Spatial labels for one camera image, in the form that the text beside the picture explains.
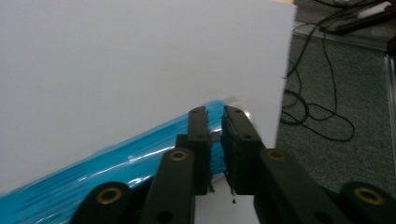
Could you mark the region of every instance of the black cable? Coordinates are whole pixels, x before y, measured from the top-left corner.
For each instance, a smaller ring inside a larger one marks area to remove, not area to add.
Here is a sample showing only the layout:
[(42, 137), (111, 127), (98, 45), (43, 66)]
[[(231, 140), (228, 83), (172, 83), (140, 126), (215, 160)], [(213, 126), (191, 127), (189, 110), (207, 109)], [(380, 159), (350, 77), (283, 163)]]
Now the black cable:
[(293, 74), (293, 72), (295, 71), (295, 69), (296, 69), (296, 68), (298, 67), (298, 65), (300, 64), (301, 59), (303, 58), (303, 56), (304, 56), (304, 54), (305, 54), (305, 50), (306, 50), (306, 48), (307, 48), (307, 46), (308, 46), (309, 41), (311, 40), (312, 35), (313, 35), (314, 32), (319, 28), (320, 25), (322, 25), (322, 24), (323, 24), (324, 22), (326, 22), (326, 21), (329, 21), (329, 20), (332, 20), (332, 19), (334, 19), (334, 18), (337, 18), (337, 16), (342, 15), (344, 12), (346, 12), (346, 11), (348, 11), (348, 10), (354, 8), (354, 7), (366, 7), (366, 6), (374, 5), (374, 4), (376, 4), (376, 3), (378, 3), (378, 2), (381, 2), (381, 1), (372, 1), (372, 2), (369, 2), (369, 3), (363, 4), (364, 2), (367, 2), (367, 0), (361, 0), (361, 1), (359, 1), (359, 2), (357, 2), (357, 3), (355, 3), (355, 4), (353, 4), (353, 5), (351, 5), (350, 7), (343, 8), (343, 9), (341, 9), (341, 10), (339, 10), (339, 11), (333, 13), (333, 14), (330, 15), (329, 17), (327, 17), (327, 18), (321, 20), (320, 22), (318, 22), (318, 23), (315, 25), (315, 27), (311, 30), (311, 32), (308, 34), (308, 36), (306, 37), (306, 40), (305, 40), (305, 42), (304, 42), (303, 48), (302, 48), (302, 50), (301, 50), (301, 52), (300, 52), (300, 55), (298, 56), (298, 58), (297, 58), (297, 60), (296, 60), (296, 62), (295, 62), (295, 65), (294, 65), (294, 66), (291, 68), (291, 70), (288, 72), (287, 77), (291, 76), (291, 74)]
[[(294, 122), (293, 121), (288, 121), (288, 120), (285, 120), (285, 119), (282, 119), (282, 118), (280, 119), (280, 121), (285, 123), (285, 124), (289, 124), (289, 125), (303, 124), (309, 117), (309, 106), (308, 106), (308, 104), (306, 103), (305, 99), (300, 94), (296, 93), (295, 91), (285, 90), (285, 94), (293, 95), (294, 97), (296, 97), (297, 101), (300, 101), (303, 104), (303, 106), (304, 106), (304, 117), (302, 119), (300, 119), (300, 120), (295, 119)], [(284, 110), (282, 110), (282, 113), (292, 117), (292, 115), (290, 113), (288, 113), (288, 112), (286, 112)]]
[(327, 20), (327, 21), (323, 22), (320, 25), (319, 30), (321, 32), (325, 32), (325, 31), (327, 31), (327, 29), (329, 27), (331, 27), (331, 24), (333, 24), (333, 23), (342, 22), (342, 21), (348, 21), (348, 20), (356, 20), (357, 16), (358, 16), (357, 12), (360, 12), (363, 9), (367, 8), (367, 7), (376, 6), (377, 4), (382, 3), (382, 2), (383, 2), (383, 0), (374, 0), (374, 1), (370, 1), (368, 3), (364, 3), (364, 1), (361, 1), (358, 4), (354, 4), (354, 5), (346, 8), (346, 10), (344, 10), (344, 12), (342, 14), (337, 15), (333, 19), (330, 19), (330, 20)]
[[(337, 110), (338, 110), (337, 87), (335, 85), (334, 70), (332, 69), (332, 62), (330, 61), (329, 55), (327, 54), (327, 50), (326, 50), (326, 32), (323, 32), (322, 48), (323, 48), (324, 56), (325, 56), (326, 61), (327, 61), (328, 65), (329, 65), (329, 68), (330, 68), (330, 74), (332, 76), (332, 94), (333, 94), (333, 98), (334, 98), (334, 111), (332, 111), (332, 114), (330, 116), (328, 116), (326, 118), (322, 118), (322, 119), (318, 119), (318, 118), (315, 118), (312, 115), (309, 115), (309, 117), (311, 119), (314, 119), (314, 120), (317, 120), (317, 121), (321, 121), (321, 120), (326, 120), (326, 119), (332, 118), (334, 115), (337, 114)], [(318, 104), (308, 104), (308, 106), (310, 106), (310, 105), (321, 107), (321, 105), (318, 105)]]
[[(299, 74), (299, 72), (298, 72), (297, 67), (299, 66), (299, 64), (300, 64), (300, 62), (301, 62), (301, 59), (303, 58), (303, 56), (304, 56), (304, 54), (305, 54), (307, 45), (308, 45), (308, 43), (309, 43), (309, 41), (310, 41), (310, 39), (311, 39), (313, 33), (319, 28), (319, 26), (320, 26), (322, 23), (324, 23), (324, 22), (326, 22), (326, 21), (334, 20), (334, 19), (339, 19), (339, 18), (341, 18), (341, 17), (345, 17), (345, 15), (349, 15), (350, 12), (349, 12), (349, 14), (346, 13), (346, 12), (349, 11), (351, 8), (370, 6), (370, 5), (373, 5), (374, 3), (378, 2), (378, 1), (373, 1), (373, 2), (370, 2), (370, 3), (364, 3), (364, 2), (367, 2), (367, 0), (359, 1), (358, 3), (352, 5), (351, 7), (347, 7), (347, 8), (344, 8), (344, 9), (338, 11), (338, 12), (333, 13), (331, 16), (329, 16), (329, 17), (327, 17), (327, 18), (321, 20), (319, 23), (317, 23), (317, 24), (315, 25), (315, 27), (311, 30), (311, 32), (309, 33), (309, 35), (307, 36), (307, 38), (306, 38), (306, 40), (305, 40), (305, 42), (304, 42), (303, 48), (302, 48), (302, 50), (301, 50), (301, 52), (300, 52), (300, 55), (298, 56), (298, 58), (297, 58), (297, 60), (296, 60), (296, 63), (295, 63), (295, 64), (292, 63), (292, 68), (291, 68), (291, 70), (289, 70), (289, 72), (288, 72), (288, 74), (287, 74), (287, 78), (289, 78), (292, 74), (296, 73), (296, 76), (297, 76), (298, 81), (299, 81), (299, 89), (298, 89), (298, 92), (285, 90), (285, 94), (290, 94), (290, 95), (294, 96), (294, 97), (295, 97), (295, 101), (294, 101), (291, 105), (283, 106), (283, 108), (291, 107), (291, 106), (293, 106), (293, 105), (296, 105), (297, 102), (301, 102), (301, 103), (303, 104), (303, 106), (304, 106), (304, 116), (303, 116), (302, 119), (297, 119), (297, 118), (295, 118), (292, 114), (290, 114), (289, 112), (286, 112), (286, 111), (282, 110), (282, 114), (283, 114), (283, 115), (286, 115), (286, 116), (288, 116), (288, 117), (290, 117), (290, 118), (293, 119), (293, 121), (289, 121), (289, 120), (286, 120), (286, 119), (282, 119), (282, 118), (281, 118), (280, 121), (281, 121), (282, 123), (289, 124), (289, 125), (302, 125), (303, 127), (305, 127), (306, 129), (308, 129), (309, 131), (311, 131), (311, 132), (313, 132), (313, 133), (316, 133), (317, 135), (319, 135), (319, 136), (321, 136), (321, 137), (323, 137), (323, 138), (325, 138), (325, 139), (332, 140), (332, 141), (347, 142), (347, 141), (350, 141), (350, 140), (353, 138), (353, 136), (354, 136), (354, 134), (355, 134), (355, 126), (353, 125), (353, 123), (352, 123), (349, 119), (347, 119), (347, 118), (345, 118), (345, 117), (343, 117), (343, 116), (341, 116), (341, 115), (339, 115), (339, 114), (337, 113), (337, 110), (338, 110), (337, 89), (336, 89), (336, 84), (335, 84), (334, 71), (333, 71), (333, 68), (332, 68), (332, 62), (330, 61), (330, 57), (329, 57), (329, 55), (328, 55), (328, 53), (327, 53), (327, 50), (326, 50), (326, 44), (325, 44), (325, 43), (326, 43), (326, 42), (325, 42), (325, 41), (326, 41), (326, 33), (324, 33), (324, 35), (323, 35), (322, 47), (323, 47), (324, 56), (325, 56), (326, 61), (327, 61), (328, 65), (329, 65), (329, 67), (330, 67), (331, 76), (332, 76), (332, 88), (333, 88), (333, 98), (334, 98), (334, 110), (330, 110), (330, 109), (328, 109), (328, 108), (326, 108), (326, 107), (324, 107), (324, 106), (322, 106), (322, 105), (318, 105), (318, 104), (308, 104), (308, 103), (305, 101), (305, 99), (304, 99), (303, 96), (301, 95), (301, 91), (302, 91), (302, 81), (301, 81), (301, 77), (300, 77), (300, 74)], [(310, 113), (310, 106), (316, 106), (316, 107), (321, 108), (322, 110), (324, 110), (324, 111), (326, 111), (326, 112), (329, 112), (329, 113), (331, 113), (331, 114), (330, 114), (330, 116), (325, 117), (325, 118), (321, 118), (321, 119), (316, 118), (316, 117), (314, 117), (313, 115), (311, 115), (311, 113)], [(313, 128), (307, 126), (306, 124), (304, 124), (304, 123), (308, 120), (308, 118), (311, 118), (311, 119), (316, 120), (316, 121), (323, 121), (323, 120), (327, 120), (327, 119), (330, 119), (330, 118), (333, 118), (333, 117), (337, 117), (337, 118), (339, 118), (339, 119), (342, 119), (343, 121), (345, 121), (346, 123), (349, 124), (349, 126), (350, 126), (351, 129), (352, 129), (350, 136), (348, 136), (347, 138), (332, 138), (332, 137), (326, 136), (326, 135), (324, 135), (323, 133), (320, 133), (320, 132), (316, 131), (315, 129), (313, 129)]]
[(326, 7), (337, 7), (337, 8), (348, 7), (348, 5), (346, 5), (346, 6), (338, 6), (338, 5), (330, 4), (330, 3), (322, 1), (322, 0), (314, 0), (314, 1), (317, 2), (317, 3), (321, 3), (322, 5), (325, 5)]
[[(298, 91), (297, 91), (297, 93), (299, 95), (301, 95), (301, 91), (303, 90), (303, 82), (301, 81), (300, 73), (299, 73), (297, 68), (295, 69), (294, 72), (295, 72), (295, 74), (297, 76), (297, 80), (298, 80)], [(290, 105), (283, 105), (282, 107), (283, 108), (292, 107), (292, 106), (296, 105), (297, 102), (298, 102), (298, 98), (295, 98), (293, 103), (291, 103)]]

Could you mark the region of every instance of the white surface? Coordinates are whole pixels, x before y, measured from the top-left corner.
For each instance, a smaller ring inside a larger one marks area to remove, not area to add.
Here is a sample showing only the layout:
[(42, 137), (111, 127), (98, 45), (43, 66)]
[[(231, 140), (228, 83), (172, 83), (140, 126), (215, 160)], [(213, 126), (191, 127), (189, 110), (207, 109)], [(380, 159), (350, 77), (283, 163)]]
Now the white surface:
[(383, 11), (385, 11), (386, 7), (389, 7), (391, 5), (392, 5), (391, 2), (383, 2), (381, 4), (378, 4), (378, 5), (374, 6), (374, 7), (370, 7), (368, 9), (363, 10), (362, 12), (360, 12), (358, 14), (358, 19), (363, 19), (363, 18), (366, 18), (366, 17), (369, 17), (369, 16), (373, 16), (374, 14), (383, 12)]
[(265, 0), (1, 1), (0, 192), (228, 96), (273, 147), (294, 10)]
[(213, 183), (215, 193), (195, 197), (195, 224), (260, 223), (253, 205), (253, 196), (233, 195), (223, 177)]

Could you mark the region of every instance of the gray carpet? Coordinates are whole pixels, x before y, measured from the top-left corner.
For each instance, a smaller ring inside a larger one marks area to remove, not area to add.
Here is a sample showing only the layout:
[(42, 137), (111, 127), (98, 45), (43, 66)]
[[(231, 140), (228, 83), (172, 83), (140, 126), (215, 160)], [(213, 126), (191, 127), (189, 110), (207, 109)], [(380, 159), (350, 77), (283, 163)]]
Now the gray carpet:
[[(292, 61), (304, 40), (301, 36), (293, 38)], [(280, 124), (276, 147), (294, 155), (314, 180), (327, 189), (338, 191), (346, 182), (363, 181), (395, 197), (384, 53), (330, 41), (326, 47), (335, 72), (338, 112), (353, 122), (355, 136), (347, 143), (333, 142), (302, 126)], [(311, 41), (299, 72), (305, 100), (333, 108), (332, 80), (321, 40)], [(296, 91), (297, 83), (295, 75), (290, 77), (287, 89)], [(296, 105), (294, 113), (302, 109)], [(325, 115), (318, 110), (312, 113)], [(347, 137), (351, 132), (340, 119), (322, 122), (310, 119), (305, 124), (332, 137)]]

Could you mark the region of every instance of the blue object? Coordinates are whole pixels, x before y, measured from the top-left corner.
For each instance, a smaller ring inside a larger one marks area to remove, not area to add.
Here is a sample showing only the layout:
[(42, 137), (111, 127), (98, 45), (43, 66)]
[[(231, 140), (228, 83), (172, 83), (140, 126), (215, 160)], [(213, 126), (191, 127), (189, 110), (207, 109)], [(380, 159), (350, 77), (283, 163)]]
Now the blue object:
[[(220, 131), (224, 103), (213, 101), (205, 107), (209, 129)], [(133, 188), (154, 175), (163, 153), (174, 147), (177, 134), (187, 133), (187, 128), (186, 114), (11, 191), (0, 198), (0, 223), (68, 223), (96, 186), (119, 181)], [(213, 144), (214, 175), (225, 169), (222, 158), (220, 144)]]

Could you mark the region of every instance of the metal bar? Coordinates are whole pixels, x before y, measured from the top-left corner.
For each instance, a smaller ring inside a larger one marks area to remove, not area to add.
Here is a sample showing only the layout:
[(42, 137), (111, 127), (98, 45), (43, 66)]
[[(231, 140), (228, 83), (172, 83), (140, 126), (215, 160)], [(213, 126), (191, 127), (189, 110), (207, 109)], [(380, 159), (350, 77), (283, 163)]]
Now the metal bar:
[(395, 56), (385, 56), (385, 68), (388, 84), (389, 119), (392, 138), (393, 167), (396, 178), (396, 62)]

